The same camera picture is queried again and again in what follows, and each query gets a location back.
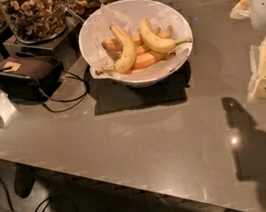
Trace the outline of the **glass jar of mixed nuts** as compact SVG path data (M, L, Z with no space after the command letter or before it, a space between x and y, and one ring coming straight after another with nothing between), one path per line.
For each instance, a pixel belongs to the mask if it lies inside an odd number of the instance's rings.
M67 28L61 0L0 0L0 8L21 43L46 42Z

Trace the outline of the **orange sweet potato top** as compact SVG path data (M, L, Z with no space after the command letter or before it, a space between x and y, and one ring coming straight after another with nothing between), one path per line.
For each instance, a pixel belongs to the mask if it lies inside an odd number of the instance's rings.
M139 34L132 35L132 40L135 42L136 46L142 45L142 37ZM108 51L121 51L122 45L119 43L119 41L116 38L106 38L101 42L101 45L103 46L104 50Z

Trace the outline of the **orange sweet potato bottom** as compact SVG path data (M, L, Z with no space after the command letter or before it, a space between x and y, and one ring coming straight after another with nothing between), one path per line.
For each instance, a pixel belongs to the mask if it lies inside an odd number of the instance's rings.
M151 65L157 64L157 62L168 60L175 56L175 53L158 53L150 50L144 54L140 54L136 57L136 61L133 64L133 69L145 69Z

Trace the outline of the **metal stand under nut jar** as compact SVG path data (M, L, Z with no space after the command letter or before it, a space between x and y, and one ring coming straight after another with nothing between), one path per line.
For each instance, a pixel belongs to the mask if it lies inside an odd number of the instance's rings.
M68 16L67 24L65 31L50 41L24 44L17 40L16 36L11 36L3 45L10 55L19 52L34 56L51 56L62 62L65 68L71 68L80 56L78 34L81 23L76 18Z

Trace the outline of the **yellow banana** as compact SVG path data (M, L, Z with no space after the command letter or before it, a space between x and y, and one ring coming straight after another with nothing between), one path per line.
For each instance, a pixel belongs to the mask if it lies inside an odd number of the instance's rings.
M119 44L121 44L122 52L118 59L115 60L113 66L103 66L96 70L97 74L103 74L103 72L117 72L117 73L127 73L132 69L133 64L136 62L136 46L133 42L132 37L120 26L111 25L110 31L113 33L114 37L117 39Z
M159 37L158 34L153 32L151 23L147 18L143 18L139 24L140 35L142 36L143 42L155 52L172 53L179 44L192 42L190 37L179 40Z

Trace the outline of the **black device with brown pouch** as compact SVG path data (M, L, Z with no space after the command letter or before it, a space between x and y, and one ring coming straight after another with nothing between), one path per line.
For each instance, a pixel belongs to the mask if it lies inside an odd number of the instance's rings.
M17 54L0 62L0 89L11 99L45 102L60 86L63 69L50 56Z

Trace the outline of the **orange sweet potato middle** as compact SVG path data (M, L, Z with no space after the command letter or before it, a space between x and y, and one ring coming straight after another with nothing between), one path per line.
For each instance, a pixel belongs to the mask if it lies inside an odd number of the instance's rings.
M158 33L159 37L162 38L171 38L172 37L172 27L171 26L167 26L167 28L163 31L160 31ZM136 37L136 39L134 39L135 45L136 45L136 53L138 55L144 54L146 52L150 51L150 48L145 44L145 42L143 42L140 37Z

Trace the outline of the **orange sweet potato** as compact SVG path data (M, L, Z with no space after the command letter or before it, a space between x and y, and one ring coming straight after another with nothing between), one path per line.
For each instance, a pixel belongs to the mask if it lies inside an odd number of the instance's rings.
M144 54L140 54L136 57L136 61L133 64L133 69L145 69L151 65L157 64L157 62L168 60L175 56L175 53L158 53L150 50Z
M142 37L139 34L132 35L132 40L135 42L136 46L142 45ZM101 45L103 46L104 50L108 51L121 51L122 45L119 43L119 41L116 38L106 38L101 42Z
M167 26L167 28L163 31L160 31L158 33L159 37L162 38L171 38L172 37L172 27L171 26ZM138 55L144 54L146 52L150 51L150 48L145 44L145 42L143 42L140 37L136 37L136 39L134 39L135 45L136 45L136 53Z

